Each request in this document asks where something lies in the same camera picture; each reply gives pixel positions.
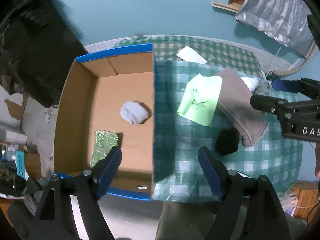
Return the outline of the white paper card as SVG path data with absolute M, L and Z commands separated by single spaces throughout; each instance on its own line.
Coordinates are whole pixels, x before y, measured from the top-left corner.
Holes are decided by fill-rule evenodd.
M 177 57 L 186 62 L 206 64 L 207 60 L 204 59 L 199 53 L 190 48 L 189 46 L 185 46 L 182 48 L 177 54 Z

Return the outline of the black sock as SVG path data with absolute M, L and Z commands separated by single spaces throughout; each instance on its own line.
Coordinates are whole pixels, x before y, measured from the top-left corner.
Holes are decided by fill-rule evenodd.
M 215 150 L 222 157 L 238 151 L 240 133 L 236 128 L 223 129 L 216 140 Z

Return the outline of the green sequin pouch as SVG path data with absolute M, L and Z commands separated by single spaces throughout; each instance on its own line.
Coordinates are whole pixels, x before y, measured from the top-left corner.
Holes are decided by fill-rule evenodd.
M 118 136 L 116 133 L 95 131 L 94 146 L 89 166 L 94 167 L 98 161 L 103 160 L 114 146 L 118 146 Z

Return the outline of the cardboard strip on floor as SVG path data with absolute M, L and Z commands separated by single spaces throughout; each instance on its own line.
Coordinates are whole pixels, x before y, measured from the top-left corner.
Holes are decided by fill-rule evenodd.
M 234 13 L 237 13 L 242 7 L 241 4 L 234 3 L 234 2 L 226 4 L 226 3 L 212 1 L 211 4 L 215 8 L 227 10 L 227 11 L 234 12 Z

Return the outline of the grey-brown fleece pouch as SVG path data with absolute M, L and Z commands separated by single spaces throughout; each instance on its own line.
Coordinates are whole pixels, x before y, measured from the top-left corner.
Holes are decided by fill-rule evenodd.
M 261 111 L 251 106 L 252 93 L 236 71 L 225 69 L 218 72 L 217 76 L 222 78 L 218 109 L 238 130 L 242 145 L 252 147 L 264 136 L 269 122 Z

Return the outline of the blue cardboard box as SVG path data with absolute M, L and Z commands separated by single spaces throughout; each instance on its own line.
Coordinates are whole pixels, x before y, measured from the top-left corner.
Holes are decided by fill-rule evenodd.
M 57 113 L 53 170 L 77 176 L 89 168 L 96 131 L 119 135 L 122 160 L 109 193 L 151 199 L 153 119 L 130 124 L 120 116 L 127 101 L 153 112 L 153 46 L 117 47 L 77 57 L 68 73 Z

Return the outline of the light green cloth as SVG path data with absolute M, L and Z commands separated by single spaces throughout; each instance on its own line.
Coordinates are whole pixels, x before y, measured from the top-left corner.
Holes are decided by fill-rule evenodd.
M 177 114 L 202 126 L 209 126 L 217 108 L 222 87 L 222 77 L 201 74 L 186 85 Z

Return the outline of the silver foil bag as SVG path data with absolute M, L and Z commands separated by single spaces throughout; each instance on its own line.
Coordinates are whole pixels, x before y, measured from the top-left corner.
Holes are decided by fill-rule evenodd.
M 235 18 L 306 58 L 315 45 L 308 27 L 310 14 L 303 0 L 244 0 Z

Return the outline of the black bag at left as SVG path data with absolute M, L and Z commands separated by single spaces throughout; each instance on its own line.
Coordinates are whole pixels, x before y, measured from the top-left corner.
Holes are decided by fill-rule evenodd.
M 1 21 L 1 87 L 58 105 L 74 59 L 86 53 L 51 0 L 16 0 Z

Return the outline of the teal labelled box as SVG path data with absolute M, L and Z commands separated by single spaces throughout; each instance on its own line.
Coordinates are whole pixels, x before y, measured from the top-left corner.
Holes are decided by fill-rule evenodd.
M 16 173 L 24 180 L 28 180 L 29 175 L 25 168 L 25 153 L 23 151 L 16 151 Z

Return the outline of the grey rolled sock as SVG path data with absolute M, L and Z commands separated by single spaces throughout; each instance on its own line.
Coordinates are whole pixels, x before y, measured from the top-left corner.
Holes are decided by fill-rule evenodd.
M 149 118 L 147 110 L 135 101 L 125 102 L 120 109 L 120 116 L 130 124 L 141 124 Z

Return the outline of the white rolled sock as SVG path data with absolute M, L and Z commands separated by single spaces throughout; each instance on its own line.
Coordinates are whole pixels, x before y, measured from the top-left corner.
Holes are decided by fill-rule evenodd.
M 254 91 L 259 86 L 259 80 L 256 77 L 241 77 L 241 80 L 245 83 L 247 88 L 250 90 L 251 93 L 254 93 Z

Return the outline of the beige crumpled cloth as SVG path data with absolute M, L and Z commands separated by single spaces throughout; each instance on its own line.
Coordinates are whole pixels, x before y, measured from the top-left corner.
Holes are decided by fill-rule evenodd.
M 271 82 L 265 79 L 260 79 L 257 88 L 254 90 L 253 94 L 270 96 Z

